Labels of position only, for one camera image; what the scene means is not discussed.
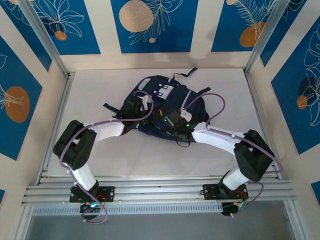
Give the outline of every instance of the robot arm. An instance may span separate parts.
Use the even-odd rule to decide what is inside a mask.
[[[127,132],[124,123],[112,122],[112,120],[109,123],[86,129],[79,136],[78,143],[73,142],[63,158],[63,164],[70,167],[77,182],[87,191],[92,190],[97,185],[97,180],[93,177],[87,164],[93,144],[106,138],[121,136]],[[53,151],[58,157],[61,156],[67,142],[73,136],[72,133],[82,127],[83,124],[78,121],[72,121],[69,124],[54,147]],[[231,132],[207,125],[205,122],[198,123],[194,128],[187,129],[188,131],[180,129],[179,134],[185,133],[189,135],[188,139],[192,140],[192,142],[208,144],[235,156],[238,167],[227,172],[220,181],[219,188],[224,189],[224,193],[235,191],[248,181],[258,182],[272,162],[272,159],[259,150],[253,149],[246,142],[235,138],[235,136],[248,138],[272,153],[256,131],[250,130],[248,133]]]
[[[258,182],[273,161],[270,158],[273,155],[272,151],[254,130],[249,130],[247,133],[226,131],[208,125],[206,122],[199,123],[192,119],[191,114],[186,111],[181,113],[173,111],[162,116],[159,109],[148,111],[148,97],[141,99],[133,96],[126,101],[121,113],[110,121],[88,124],[88,128],[85,128],[77,120],[70,122],[55,144],[53,153],[60,159],[60,164],[71,171],[77,182],[77,186],[71,188],[70,202],[90,202],[92,201],[90,195],[94,198],[103,195],[112,201],[112,188],[114,189],[114,187],[99,187],[98,181],[92,175],[87,164],[94,143],[106,138],[124,135],[136,128],[137,124],[158,121],[160,118],[167,123],[169,127],[167,133],[172,136],[186,142],[208,144],[235,156],[238,167],[228,171],[218,184],[211,184],[210,198],[206,198],[205,195],[205,199],[238,199],[237,192],[247,192],[244,191],[245,183],[248,181]],[[111,188],[111,193],[103,192],[107,191],[107,188]]]

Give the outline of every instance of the navy backpack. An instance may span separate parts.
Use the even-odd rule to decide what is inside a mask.
[[[197,68],[193,68],[188,74],[174,73],[173,78],[161,75],[146,77],[131,91],[124,102],[126,102],[128,98],[132,97],[135,91],[141,90],[151,95],[153,99],[153,108],[160,109],[163,116],[170,114],[174,110],[179,113],[196,97],[211,90],[207,87],[197,93],[175,80],[175,74],[188,77],[195,70],[197,70]],[[144,94],[137,93],[136,95],[143,97]],[[103,106],[116,114],[120,112],[120,110],[108,105],[107,103]],[[192,119],[198,120],[199,122],[206,122],[209,119],[209,115],[206,112],[205,101],[202,97],[188,107],[187,111],[192,114]],[[167,132],[169,126],[162,118],[147,124],[138,125],[137,129],[145,134],[155,136],[157,138],[183,142]]]

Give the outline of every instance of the aluminum frame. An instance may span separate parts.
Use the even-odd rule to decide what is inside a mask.
[[[75,73],[72,72],[69,74],[69,77],[67,78],[67,80],[65,82],[64,89],[63,89],[63,92],[60,97],[60,102],[59,102],[59,105],[56,109],[56,114],[55,114],[54,122],[52,125],[50,137],[48,139],[48,142],[47,142],[47,145],[46,145],[46,148],[44,151],[44,155],[42,158],[42,162],[40,165],[40,169],[39,169],[39,172],[36,177],[35,185],[38,185],[40,183],[40,178],[42,177],[43,172],[46,171],[46,169],[48,169],[49,158],[50,158],[50,155],[52,154],[52,151],[54,149],[54,145],[55,145],[55,141],[57,139],[62,116],[65,111],[65,107],[66,107],[66,104],[68,101],[69,93],[70,93],[74,78],[75,78]]]
[[[48,32],[46,31],[44,25],[42,24],[38,14],[36,13],[34,7],[30,3],[29,0],[17,0],[19,8],[21,9],[22,13],[24,14],[25,18],[28,20],[32,30],[39,38],[41,44],[43,45],[44,49],[49,54],[52,61],[56,64],[59,71],[67,78],[68,77],[68,70],[60,58],[60,54],[52,42]]]
[[[250,58],[244,67],[245,75],[250,72],[250,70],[252,69],[252,67],[255,65],[256,61],[260,57],[260,54],[265,48],[279,20],[281,19],[283,12],[286,10],[286,7],[290,2],[290,0],[275,0],[275,1],[277,2],[275,3],[269,18],[266,21],[265,27],[263,28],[258,40],[256,41],[255,46],[252,49]]]
[[[256,111],[256,115],[258,117],[258,121],[260,124],[260,128],[263,131],[263,135],[266,137],[266,141],[268,143],[268,145],[270,146],[270,148],[272,149],[274,155],[279,158],[279,152],[277,151],[276,145],[274,144],[273,141],[271,141],[268,138],[268,134],[266,131],[266,127],[265,127],[265,123],[264,120],[261,116],[260,113],[262,113],[262,106],[261,103],[259,102],[259,98],[257,96],[257,93],[255,92],[255,88],[253,86],[253,79],[250,75],[250,72],[245,72],[244,73],[247,84],[248,84],[248,88],[251,94],[251,98],[252,98],[252,102]],[[285,174],[283,172],[281,173],[277,173],[278,179],[279,180],[284,180],[287,179],[287,177],[285,176]],[[285,200],[284,201],[284,205],[285,205],[285,209],[286,212],[288,214],[290,223],[291,223],[291,227],[294,233],[294,236],[296,237],[296,239],[298,240],[311,240],[312,237],[310,235],[310,230],[308,227],[308,224],[305,220],[305,217],[301,211],[299,202],[297,200]]]
[[[10,240],[24,240],[26,238],[33,211],[33,206],[21,207],[20,219]]]
[[[114,186],[114,202],[110,204],[222,203],[230,200],[205,200],[200,194],[204,184],[217,184],[220,177],[97,177],[100,186]],[[290,181],[263,178],[264,191],[258,201],[295,200]],[[28,186],[23,206],[74,205],[69,203],[71,177],[51,177],[39,186]],[[249,199],[260,191],[259,184],[247,185]]]

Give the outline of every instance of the cream wall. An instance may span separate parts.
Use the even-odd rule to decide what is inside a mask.
[[[320,144],[298,155],[271,81],[319,16],[320,1],[307,0],[266,67],[259,60],[249,74],[267,134],[292,182],[313,239],[320,236],[320,206],[311,189],[311,183],[320,180]]]
[[[10,238],[19,220],[19,206],[26,186],[35,183],[65,78],[54,64],[51,65],[49,72],[44,69],[1,7],[0,35],[42,85],[42,93],[34,110],[19,159],[15,161],[0,154],[0,189],[6,192],[0,206],[0,239],[5,240]]]
[[[74,72],[85,69],[243,68],[251,54],[211,52],[225,0],[199,0],[190,53],[122,54],[110,0],[84,0],[101,55],[62,55]]]

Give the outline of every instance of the aluminum rail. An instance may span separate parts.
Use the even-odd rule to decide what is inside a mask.
[[[68,205],[70,187],[73,183],[68,177],[60,177],[54,182],[28,186],[23,206]],[[112,204],[160,204],[160,203],[203,203],[209,202],[200,194],[204,184],[217,184],[219,177],[102,177],[97,178],[100,186],[114,186]],[[263,178],[264,190],[258,201],[295,200],[290,181]],[[249,199],[260,191],[259,184],[248,184]],[[211,200],[211,202],[234,202],[230,200]]]

